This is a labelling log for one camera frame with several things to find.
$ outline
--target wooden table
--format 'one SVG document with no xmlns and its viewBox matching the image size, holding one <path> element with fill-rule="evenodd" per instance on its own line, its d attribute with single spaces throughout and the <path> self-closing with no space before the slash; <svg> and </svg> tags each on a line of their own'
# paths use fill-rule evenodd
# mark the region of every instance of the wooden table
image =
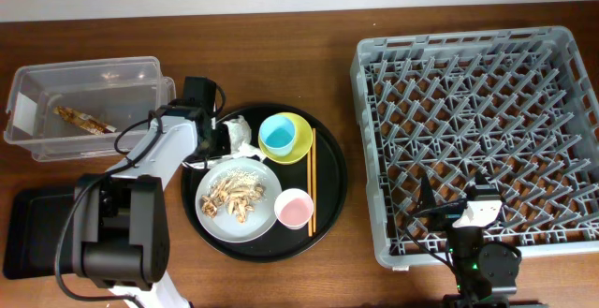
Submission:
<svg viewBox="0 0 599 308">
<path fill-rule="evenodd" d="M 562 24 L 572 30 L 593 84 L 599 81 L 599 2 L 377 9 L 343 12 L 115 19 L 0 24 L 0 101 L 7 101 L 20 66 L 153 55 L 182 92 L 185 76 L 205 75 L 227 94 L 226 110 L 256 102 L 306 110 L 339 141 L 349 173 L 347 201 L 329 235 L 292 259 L 252 264 L 221 255 L 194 231 L 183 211 L 180 171 L 167 188 L 170 262 L 180 292 L 198 306 L 423 306 L 454 293 L 441 266 L 392 272 L 373 255 L 365 197 L 366 172 L 355 123 L 349 67 L 366 37 Z M 7 116 L 0 115 L 6 126 Z M 4 255 L 11 202 L 27 187 L 73 183 L 118 158 L 37 163 L 0 141 L 0 251 Z M 100 294 L 89 280 L 68 275 L 81 294 Z M 599 254 L 525 259 L 520 301 L 551 307 L 596 307 Z M 107 307 L 68 299 L 52 277 L 0 277 L 6 307 Z M 124 307 L 112 302 L 110 307 Z"/>
</svg>

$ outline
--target yellow bowl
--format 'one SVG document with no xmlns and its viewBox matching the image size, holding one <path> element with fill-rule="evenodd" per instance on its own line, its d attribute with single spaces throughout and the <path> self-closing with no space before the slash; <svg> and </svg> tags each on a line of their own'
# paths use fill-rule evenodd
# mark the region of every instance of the yellow bowl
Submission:
<svg viewBox="0 0 599 308">
<path fill-rule="evenodd" d="M 260 146 L 262 153 L 264 153 L 273 162 L 283 165 L 296 163 L 297 161 L 301 160 L 310 151 L 310 147 L 312 147 L 312 127 L 303 117 L 293 112 L 280 112 L 277 115 L 286 116 L 296 127 L 296 143 L 293 145 L 291 153 L 285 156 L 276 156 L 272 154 L 266 148 L 264 143 L 262 143 L 262 140 L 260 140 L 259 136 L 258 145 Z"/>
</svg>

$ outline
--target round black tray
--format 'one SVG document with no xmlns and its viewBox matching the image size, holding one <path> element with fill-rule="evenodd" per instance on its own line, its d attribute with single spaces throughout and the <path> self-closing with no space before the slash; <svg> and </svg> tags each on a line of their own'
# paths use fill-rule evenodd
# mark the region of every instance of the round black tray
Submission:
<svg viewBox="0 0 599 308">
<path fill-rule="evenodd" d="M 256 148 L 257 131 L 262 121 L 278 112 L 295 112 L 305 118 L 316 129 L 316 172 L 317 172 L 317 204 L 316 204 L 316 233 L 308 237 L 308 226 L 291 230 L 278 221 L 262 237 L 251 242 L 230 243 L 215 239 L 197 220 L 195 199 L 199 182 L 207 170 L 183 168 L 182 198 L 187 218 L 197 233 L 218 251 L 245 261 L 272 262 L 293 257 L 306 251 L 319 242 L 339 217 L 345 202 L 347 191 L 347 169 L 341 148 L 330 132 L 312 115 L 293 107 L 277 104 L 256 105 L 223 117 L 229 120 L 242 115 L 252 131 L 252 145 Z M 274 171 L 281 182 L 281 187 L 307 189 L 307 159 L 303 157 L 292 165 L 280 165 L 268 158 L 264 163 Z"/>
</svg>

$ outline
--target clear plastic bin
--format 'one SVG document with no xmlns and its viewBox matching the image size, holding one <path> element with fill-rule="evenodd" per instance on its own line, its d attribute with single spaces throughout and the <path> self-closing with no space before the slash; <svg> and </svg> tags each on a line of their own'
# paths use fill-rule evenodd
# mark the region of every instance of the clear plastic bin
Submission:
<svg viewBox="0 0 599 308">
<path fill-rule="evenodd" d="M 24 66 L 10 89 L 4 139 L 40 162 L 116 154 L 113 143 L 120 131 L 173 98 L 174 82 L 162 76 L 154 57 Z M 92 135 L 54 114 L 56 106 L 92 115 L 117 131 Z M 144 134 L 141 125 L 119 145 L 131 149 Z"/>
</svg>

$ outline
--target chopstick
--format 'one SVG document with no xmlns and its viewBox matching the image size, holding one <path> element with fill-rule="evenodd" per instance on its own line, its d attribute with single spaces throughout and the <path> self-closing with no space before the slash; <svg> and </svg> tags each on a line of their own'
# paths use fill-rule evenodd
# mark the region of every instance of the chopstick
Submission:
<svg viewBox="0 0 599 308">
<path fill-rule="evenodd" d="M 312 201 L 314 202 L 314 213 L 312 214 L 314 222 L 312 223 L 312 229 L 314 234 L 316 233 L 316 129 L 312 129 L 312 147 L 310 147 L 310 154 L 312 155 Z"/>
<path fill-rule="evenodd" d="M 312 148 L 308 152 L 308 195 L 312 197 Z M 312 218 L 308 221 L 308 237 L 312 237 Z"/>
</svg>

